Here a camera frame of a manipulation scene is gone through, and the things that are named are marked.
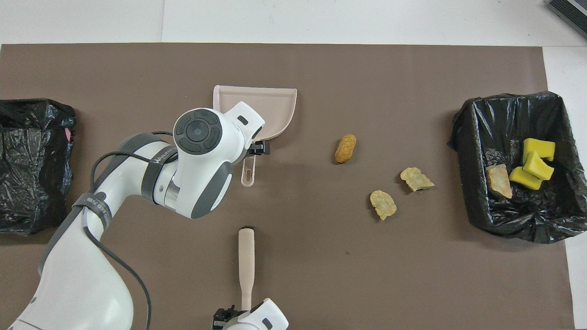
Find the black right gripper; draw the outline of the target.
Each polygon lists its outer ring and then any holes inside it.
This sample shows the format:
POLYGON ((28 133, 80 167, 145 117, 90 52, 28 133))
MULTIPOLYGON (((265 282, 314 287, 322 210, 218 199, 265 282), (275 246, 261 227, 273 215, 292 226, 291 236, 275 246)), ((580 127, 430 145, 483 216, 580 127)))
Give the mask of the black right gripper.
POLYGON ((247 312, 248 310, 237 310, 235 309, 235 306, 227 308, 224 311, 224 315, 214 315, 212 318, 212 330, 226 330, 231 317, 237 317, 247 312))

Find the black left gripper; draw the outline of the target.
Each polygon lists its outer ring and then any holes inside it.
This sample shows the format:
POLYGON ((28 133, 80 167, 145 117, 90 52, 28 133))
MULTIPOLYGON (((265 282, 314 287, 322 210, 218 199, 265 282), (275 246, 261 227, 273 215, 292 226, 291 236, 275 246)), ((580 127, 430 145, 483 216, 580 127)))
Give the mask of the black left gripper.
POLYGON ((245 157, 248 156, 261 156, 270 154, 270 142, 268 141, 256 141, 253 142, 250 148, 243 149, 238 161, 241 162, 245 157))

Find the pale pink plastic dustpan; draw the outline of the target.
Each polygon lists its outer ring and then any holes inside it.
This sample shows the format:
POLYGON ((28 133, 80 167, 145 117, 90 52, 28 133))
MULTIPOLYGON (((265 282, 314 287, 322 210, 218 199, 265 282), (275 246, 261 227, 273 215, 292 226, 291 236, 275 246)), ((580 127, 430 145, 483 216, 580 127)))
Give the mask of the pale pink plastic dustpan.
MULTIPOLYGON (((282 134, 291 123, 295 113, 297 90, 295 88, 261 88, 216 85, 212 92, 214 110, 226 113, 237 103, 244 102, 252 107, 266 125, 253 139, 268 141, 282 134)), ((241 184, 251 187, 255 180, 257 156, 245 157, 242 167, 241 184)))

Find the beige hand brush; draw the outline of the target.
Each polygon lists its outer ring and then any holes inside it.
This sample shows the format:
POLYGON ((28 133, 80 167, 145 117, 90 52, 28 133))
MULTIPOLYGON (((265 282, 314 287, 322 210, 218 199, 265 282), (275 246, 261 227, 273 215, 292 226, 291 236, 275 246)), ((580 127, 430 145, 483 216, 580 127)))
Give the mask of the beige hand brush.
POLYGON ((241 289, 241 309, 252 307, 255 282, 255 230, 247 226, 238 231, 238 278, 241 289))

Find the orange brown bread roll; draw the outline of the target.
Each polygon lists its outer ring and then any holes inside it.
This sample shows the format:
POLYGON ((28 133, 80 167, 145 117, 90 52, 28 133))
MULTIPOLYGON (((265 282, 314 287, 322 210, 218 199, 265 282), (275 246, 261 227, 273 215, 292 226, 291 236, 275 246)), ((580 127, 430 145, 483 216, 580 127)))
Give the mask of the orange brown bread roll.
POLYGON ((346 134, 341 137, 335 151, 335 161, 343 164, 352 158, 356 147, 357 137, 354 134, 346 134))

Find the rounded pale fried snack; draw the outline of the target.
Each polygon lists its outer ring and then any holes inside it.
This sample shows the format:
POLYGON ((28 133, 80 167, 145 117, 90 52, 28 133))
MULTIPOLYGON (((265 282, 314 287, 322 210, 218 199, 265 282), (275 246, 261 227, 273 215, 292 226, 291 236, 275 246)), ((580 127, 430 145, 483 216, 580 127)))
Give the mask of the rounded pale fried snack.
POLYGON ((394 199, 390 194, 382 190, 373 191, 369 196, 369 200, 380 221, 384 221, 388 217, 395 215, 398 211, 394 199))

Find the angular pale fried snack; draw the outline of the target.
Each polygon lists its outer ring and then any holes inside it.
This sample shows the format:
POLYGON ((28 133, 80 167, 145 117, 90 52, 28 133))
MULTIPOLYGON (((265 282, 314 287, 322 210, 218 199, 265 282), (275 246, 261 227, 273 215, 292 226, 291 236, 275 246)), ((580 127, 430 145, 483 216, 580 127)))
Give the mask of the angular pale fried snack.
POLYGON ((417 167, 407 167, 399 175, 412 192, 427 190, 435 184, 417 167))

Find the toy croissant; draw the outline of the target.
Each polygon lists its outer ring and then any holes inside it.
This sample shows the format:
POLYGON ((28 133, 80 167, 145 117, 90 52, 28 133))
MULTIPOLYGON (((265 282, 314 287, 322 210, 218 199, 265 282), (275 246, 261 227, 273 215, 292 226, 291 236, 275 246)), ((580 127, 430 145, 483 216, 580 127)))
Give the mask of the toy croissant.
POLYGON ((487 185, 490 193, 498 198, 512 198, 512 189, 505 164, 486 167, 487 185))

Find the small yellow green sponge piece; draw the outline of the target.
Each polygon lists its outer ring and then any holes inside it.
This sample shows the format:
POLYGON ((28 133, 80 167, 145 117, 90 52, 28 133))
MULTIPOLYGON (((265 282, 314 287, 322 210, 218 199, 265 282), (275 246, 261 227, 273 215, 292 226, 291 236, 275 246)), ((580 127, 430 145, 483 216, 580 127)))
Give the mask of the small yellow green sponge piece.
POLYGON ((528 189, 539 190, 543 180, 537 176, 525 171, 522 166, 518 166, 509 174, 510 182, 516 182, 528 189))

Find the notched yellow green sponge piece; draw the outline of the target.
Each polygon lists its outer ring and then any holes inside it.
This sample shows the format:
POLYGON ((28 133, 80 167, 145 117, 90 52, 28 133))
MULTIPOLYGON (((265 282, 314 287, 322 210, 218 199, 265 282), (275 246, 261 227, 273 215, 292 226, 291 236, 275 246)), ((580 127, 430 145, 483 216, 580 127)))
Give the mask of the notched yellow green sponge piece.
POLYGON ((554 168, 547 165, 547 163, 539 157, 536 150, 530 151, 527 154, 523 170, 543 181, 550 180, 554 173, 554 168))

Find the rectangular yellow green sponge piece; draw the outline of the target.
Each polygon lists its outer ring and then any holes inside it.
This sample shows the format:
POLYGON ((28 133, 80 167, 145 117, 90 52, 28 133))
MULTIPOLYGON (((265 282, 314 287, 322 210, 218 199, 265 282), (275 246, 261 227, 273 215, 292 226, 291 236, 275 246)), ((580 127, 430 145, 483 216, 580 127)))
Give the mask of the rectangular yellow green sponge piece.
POLYGON ((547 161, 553 161, 555 156, 556 143, 539 140, 535 138, 526 138, 523 141, 523 157, 522 163, 526 163, 527 158, 531 152, 537 152, 538 156, 547 161))

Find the black bag covered bin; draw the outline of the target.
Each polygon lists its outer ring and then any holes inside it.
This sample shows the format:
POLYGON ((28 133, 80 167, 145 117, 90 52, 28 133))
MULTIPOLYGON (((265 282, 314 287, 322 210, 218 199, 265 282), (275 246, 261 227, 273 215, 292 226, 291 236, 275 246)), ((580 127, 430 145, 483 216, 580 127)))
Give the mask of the black bag covered bin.
POLYGON ((0 99, 0 234, 29 236, 61 225, 75 130, 69 105, 0 99))

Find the open black bag lined bin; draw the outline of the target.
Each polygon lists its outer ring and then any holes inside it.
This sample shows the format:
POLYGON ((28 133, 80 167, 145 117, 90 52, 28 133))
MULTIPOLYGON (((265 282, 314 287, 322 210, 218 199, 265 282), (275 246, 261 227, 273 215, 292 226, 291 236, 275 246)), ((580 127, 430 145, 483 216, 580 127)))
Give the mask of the open black bag lined bin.
POLYGON ((551 244, 587 233, 587 177, 559 95, 499 94, 467 100, 453 118, 449 146, 457 152, 469 222, 504 238, 551 244), (555 143, 551 180, 538 190, 512 186, 512 197, 490 193, 486 168, 522 165, 523 141, 555 143))

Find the brown table mat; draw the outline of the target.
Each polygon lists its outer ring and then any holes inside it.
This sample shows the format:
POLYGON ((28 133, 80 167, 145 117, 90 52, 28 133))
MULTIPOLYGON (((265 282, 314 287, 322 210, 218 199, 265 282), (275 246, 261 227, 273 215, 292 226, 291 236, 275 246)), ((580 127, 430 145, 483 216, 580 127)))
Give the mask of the brown table mat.
POLYGON ((226 198, 189 220, 128 198, 104 244, 144 280, 153 330, 210 330, 240 303, 237 232, 255 227, 255 303, 291 330, 573 328, 564 242, 490 235, 468 222, 453 115, 474 97, 547 90, 543 53, 520 47, 348 44, 4 44, 0 99, 72 106, 73 203, 92 164, 132 134, 171 130, 214 86, 296 88, 295 114, 241 167, 226 198), (350 161, 339 140, 357 137, 350 161), (412 192, 401 171, 435 186, 412 192), (380 221, 369 196, 398 211, 380 221))

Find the dark ribbed panel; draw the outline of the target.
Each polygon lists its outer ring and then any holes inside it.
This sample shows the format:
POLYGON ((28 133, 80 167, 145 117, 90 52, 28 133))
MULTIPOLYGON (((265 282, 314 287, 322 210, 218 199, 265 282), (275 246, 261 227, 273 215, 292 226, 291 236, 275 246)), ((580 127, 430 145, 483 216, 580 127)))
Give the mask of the dark ribbed panel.
POLYGON ((587 39, 587 0, 546 0, 546 6, 587 39))

